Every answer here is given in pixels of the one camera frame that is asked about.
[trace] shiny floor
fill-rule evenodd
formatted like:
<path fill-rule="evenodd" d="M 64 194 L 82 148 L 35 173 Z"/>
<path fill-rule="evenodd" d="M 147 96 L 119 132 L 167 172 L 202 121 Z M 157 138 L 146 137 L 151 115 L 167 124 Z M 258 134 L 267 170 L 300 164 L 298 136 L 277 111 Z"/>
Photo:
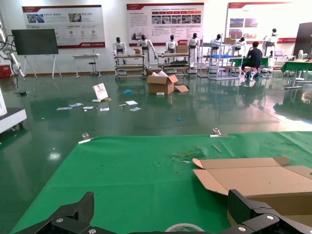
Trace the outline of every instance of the shiny floor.
<path fill-rule="evenodd" d="M 92 103 L 92 86 L 104 82 L 112 101 Z M 47 180 L 70 153 L 81 135 L 155 136 L 212 134 L 253 131 L 312 131 L 312 86 L 284 91 L 287 79 L 211 81 L 206 78 L 180 79 L 190 90 L 157 97 L 148 94 L 140 78 L 105 75 L 93 79 L 67 76 L 20 80 L 27 91 L 20 97 L 11 80 L 2 80 L 7 107 L 23 107 L 24 129 L 0 134 L 0 230 L 9 233 Z M 124 94 L 126 89 L 131 94 Z M 141 110 L 122 106 L 134 100 Z M 83 103 L 94 106 L 57 111 L 58 107 Z M 100 108 L 109 107 L 109 111 Z"/>

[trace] cardboard box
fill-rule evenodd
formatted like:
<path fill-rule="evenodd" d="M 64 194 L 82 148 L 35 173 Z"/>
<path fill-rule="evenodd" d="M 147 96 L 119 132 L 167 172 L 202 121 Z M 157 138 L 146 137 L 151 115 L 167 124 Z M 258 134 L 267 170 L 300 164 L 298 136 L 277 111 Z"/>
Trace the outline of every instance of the cardboard box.
<path fill-rule="evenodd" d="M 224 44 L 227 44 L 227 45 L 234 45 L 234 44 L 235 44 L 235 40 L 234 40 L 234 39 L 231 39 L 231 38 L 225 38 L 225 39 L 224 39 Z"/>
<path fill-rule="evenodd" d="M 147 77 L 148 91 L 151 94 L 165 93 L 170 94 L 175 89 L 175 83 L 178 81 L 176 76 L 167 76 L 163 71 L 156 74 L 153 72 Z"/>
<path fill-rule="evenodd" d="M 178 45 L 176 47 L 176 52 L 177 53 L 187 53 L 187 52 L 189 52 L 189 47 L 187 45 Z"/>
<path fill-rule="evenodd" d="M 312 169 L 284 166 L 286 157 L 193 159 L 194 172 L 207 190 L 227 195 L 238 190 L 248 199 L 262 201 L 281 215 L 312 226 Z"/>

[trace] green mat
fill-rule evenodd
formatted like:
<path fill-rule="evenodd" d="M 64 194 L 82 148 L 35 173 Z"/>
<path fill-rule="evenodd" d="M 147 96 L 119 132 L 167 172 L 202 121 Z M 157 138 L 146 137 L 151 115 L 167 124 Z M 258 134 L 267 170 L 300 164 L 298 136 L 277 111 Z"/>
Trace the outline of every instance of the green mat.
<path fill-rule="evenodd" d="M 289 61 L 286 62 L 281 71 L 284 73 L 286 71 L 302 71 L 302 70 L 312 70 L 312 62 L 296 62 L 296 61 Z"/>
<path fill-rule="evenodd" d="M 216 233 L 229 226 L 227 198 L 205 190 L 187 161 L 287 156 L 291 165 L 312 167 L 311 142 L 312 132 L 99 137 L 74 148 L 14 232 L 93 191 L 94 226 L 125 234 L 191 223 Z"/>
<path fill-rule="evenodd" d="M 230 59 L 230 62 L 235 62 L 234 66 L 235 67 L 240 67 L 241 63 L 242 63 L 242 59 L 241 58 L 232 58 Z M 243 64 L 250 62 L 250 58 L 244 58 L 243 59 Z M 269 57 L 265 57 L 261 59 L 261 65 L 268 67 L 269 66 Z"/>

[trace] black screen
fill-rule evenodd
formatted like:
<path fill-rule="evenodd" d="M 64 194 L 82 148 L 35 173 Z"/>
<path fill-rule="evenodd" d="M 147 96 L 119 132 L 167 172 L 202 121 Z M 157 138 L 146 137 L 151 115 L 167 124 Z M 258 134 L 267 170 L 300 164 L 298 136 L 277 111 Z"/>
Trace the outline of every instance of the black screen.
<path fill-rule="evenodd" d="M 59 53 L 54 29 L 12 30 L 18 55 L 55 55 Z"/>

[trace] wall poster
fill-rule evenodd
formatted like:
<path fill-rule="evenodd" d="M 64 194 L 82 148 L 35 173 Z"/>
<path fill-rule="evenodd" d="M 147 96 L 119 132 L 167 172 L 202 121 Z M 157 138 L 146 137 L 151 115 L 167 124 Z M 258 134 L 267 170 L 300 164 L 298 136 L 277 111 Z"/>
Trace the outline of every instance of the wall poster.
<path fill-rule="evenodd" d="M 26 28 L 54 28 L 58 48 L 105 47 L 101 5 L 22 8 Z"/>
<path fill-rule="evenodd" d="M 230 2 L 226 36 L 234 39 L 245 37 L 248 44 L 263 42 L 270 36 L 272 29 L 277 29 L 278 43 L 295 43 L 299 22 L 294 13 L 295 6 L 291 2 Z"/>
<path fill-rule="evenodd" d="M 153 45 L 165 45 L 170 35 L 179 45 L 203 31 L 204 3 L 127 4 L 128 40 L 136 46 L 145 34 Z"/>

